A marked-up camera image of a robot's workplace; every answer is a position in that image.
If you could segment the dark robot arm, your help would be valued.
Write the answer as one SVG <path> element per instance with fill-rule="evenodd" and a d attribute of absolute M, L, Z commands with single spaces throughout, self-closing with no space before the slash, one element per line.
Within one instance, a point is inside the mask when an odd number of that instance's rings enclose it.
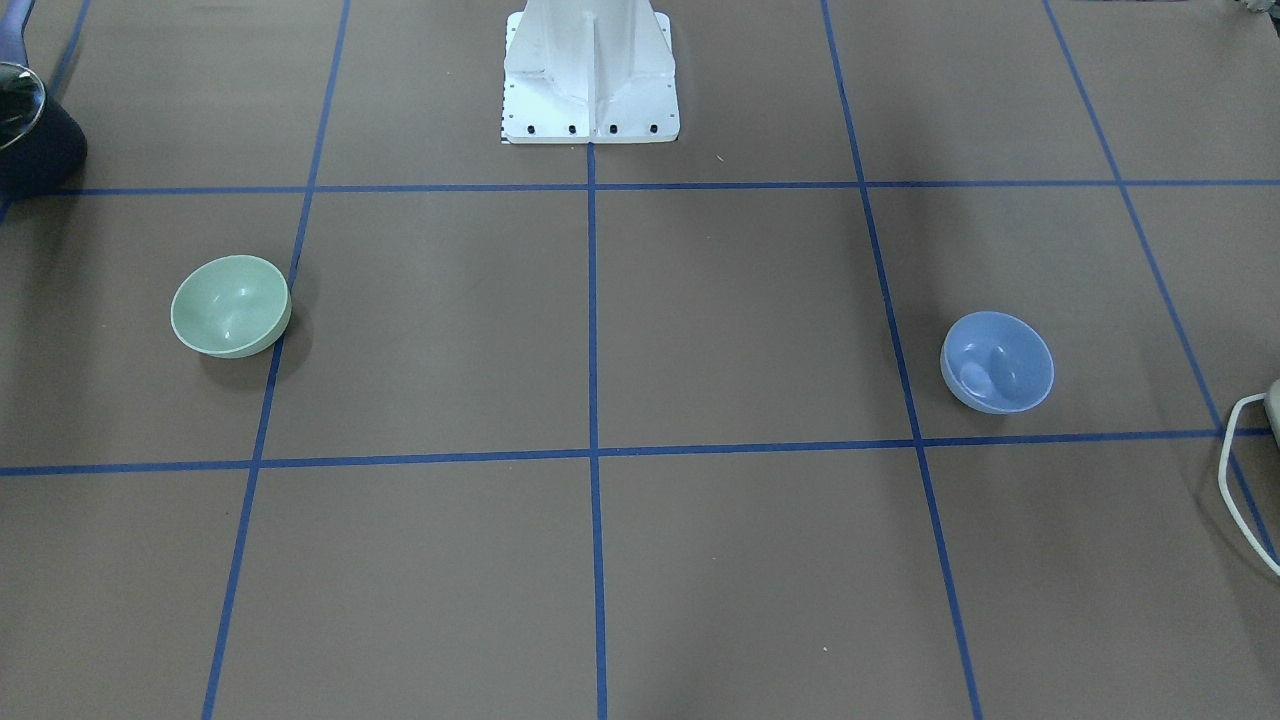
<path fill-rule="evenodd" d="M 29 65 L 32 1 L 9 1 L 1 23 L 1 192 L 18 201 L 59 190 L 84 164 L 81 126 Z"/>

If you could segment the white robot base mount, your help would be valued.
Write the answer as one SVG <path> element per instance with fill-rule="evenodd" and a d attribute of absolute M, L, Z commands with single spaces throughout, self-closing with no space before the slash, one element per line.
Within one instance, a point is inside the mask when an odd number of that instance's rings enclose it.
<path fill-rule="evenodd" d="M 503 142 L 678 138 L 672 24 L 652 3 L 529 1 L 504 32 Z"/>

